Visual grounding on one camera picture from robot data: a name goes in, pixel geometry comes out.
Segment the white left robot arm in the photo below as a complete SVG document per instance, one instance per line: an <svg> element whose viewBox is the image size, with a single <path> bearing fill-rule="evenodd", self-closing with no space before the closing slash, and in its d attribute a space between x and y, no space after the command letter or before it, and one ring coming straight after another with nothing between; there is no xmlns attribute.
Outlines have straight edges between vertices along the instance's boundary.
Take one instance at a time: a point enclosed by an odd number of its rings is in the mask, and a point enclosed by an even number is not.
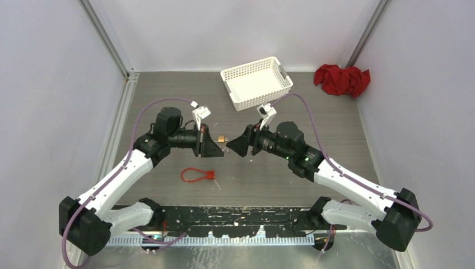
<svg viewBox="0 0 475 269"><path fill-rule="evenodd" d="M142 198L135 204L113 210L123 194L142 176L155 168L173 148L191 149L196 157L223 157L213 141L206 106L193 111L195 125L182 127L181 111L162 108L150 130L138 137L124 159L101 181L78 198L64 198L59 204L59 233L88 256L98 254L109 239L136 227L157 231L165 223L165 213L157 202Z"/></svg>

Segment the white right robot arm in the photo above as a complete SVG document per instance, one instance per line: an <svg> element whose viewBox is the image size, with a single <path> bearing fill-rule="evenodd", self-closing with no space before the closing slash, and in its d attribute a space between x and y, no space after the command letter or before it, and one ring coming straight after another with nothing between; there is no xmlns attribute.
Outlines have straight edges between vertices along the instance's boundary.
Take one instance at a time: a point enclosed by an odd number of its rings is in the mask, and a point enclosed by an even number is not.
<svg viewBox="0 0 475 269"><path fill-rule="evenodd" d="M250 124L226 146L241 157L261 151L282 157L298 177L329 187L355 202L348 205L329 197L318 198L311 208L311 223L318 230L329 225L350 226L373 233L387 247L404 252L421 223L412 191L382 187L341 167L308 145L294 122L280 123L275 132L260 123Z"/></svg>

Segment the red cable padlock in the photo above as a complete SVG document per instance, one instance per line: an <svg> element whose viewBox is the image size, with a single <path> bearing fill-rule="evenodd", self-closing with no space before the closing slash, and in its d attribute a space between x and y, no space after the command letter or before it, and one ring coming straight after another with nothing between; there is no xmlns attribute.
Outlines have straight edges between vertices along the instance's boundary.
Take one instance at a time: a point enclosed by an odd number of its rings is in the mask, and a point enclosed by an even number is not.
<svg viewBox="0 0 475 269"><path fill-rule="evenodd" d="M181 172L180 177L186 183L195 183L202 180L215 180L216 173L213 170L186 168Z"/></svg>

